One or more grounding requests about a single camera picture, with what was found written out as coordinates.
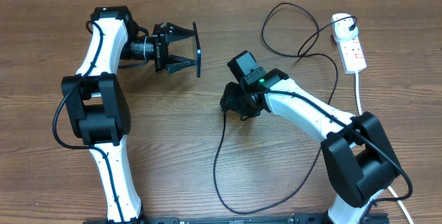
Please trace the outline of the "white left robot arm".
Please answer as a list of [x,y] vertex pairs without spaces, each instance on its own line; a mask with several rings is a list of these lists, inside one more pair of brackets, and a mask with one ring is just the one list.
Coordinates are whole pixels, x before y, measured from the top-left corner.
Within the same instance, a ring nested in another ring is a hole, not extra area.
[[139,26],[127,6],[97,7],[87,21],[92,35],[84,62],[75,75],[61,82],[63,100],[55,112],[52,133],[63,147],[57,122],[66,109],[73,133],[88,150],[99,170],[107,202],[105,223],[146,223],[128,162],[127,139],[131,113],[117,79],[119,69],[149,62],[169,75],[194,67],[201,73],[202,49],[196,27],[186,29],[165,22],[153,31]]

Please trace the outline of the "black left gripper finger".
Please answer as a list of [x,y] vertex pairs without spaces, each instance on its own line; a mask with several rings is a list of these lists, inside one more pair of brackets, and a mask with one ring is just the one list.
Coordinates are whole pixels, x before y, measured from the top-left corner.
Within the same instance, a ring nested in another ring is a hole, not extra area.
[[166,62],[166,69],[169,75],[176,73],[184,68],[195,66],[195,60],[178,55],[169,55]]
[[166,42],[168,44],[171,42],[193,37],[195,36],[195,34],[196,34],[195,28],[187,29],[172,23],[166,24]]

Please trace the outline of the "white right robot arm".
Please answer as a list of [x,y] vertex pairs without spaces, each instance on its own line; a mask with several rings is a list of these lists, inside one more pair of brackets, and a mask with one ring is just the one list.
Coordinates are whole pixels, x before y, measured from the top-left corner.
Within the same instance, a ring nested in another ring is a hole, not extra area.
[[381,193],[405,172],[379,119],[338,110],[303,90],[288,74],[261,68],[233,70],[220,100],[223,112],[248,120],[266,110],[279,115],[320,144],[336,198],[324,223],[364,223]]

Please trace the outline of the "dark blue smartphone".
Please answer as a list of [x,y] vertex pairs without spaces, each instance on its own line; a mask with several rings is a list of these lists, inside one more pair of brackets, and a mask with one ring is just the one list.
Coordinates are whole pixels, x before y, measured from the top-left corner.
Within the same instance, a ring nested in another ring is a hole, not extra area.
[[202,61],[202,49],[200,46],[200,39],[198,36],[198,28],[195,22],[193,22],[193,31],[194,31],[194,64],[195,64],[195,73],[196,77],[201,76],[201,61]]

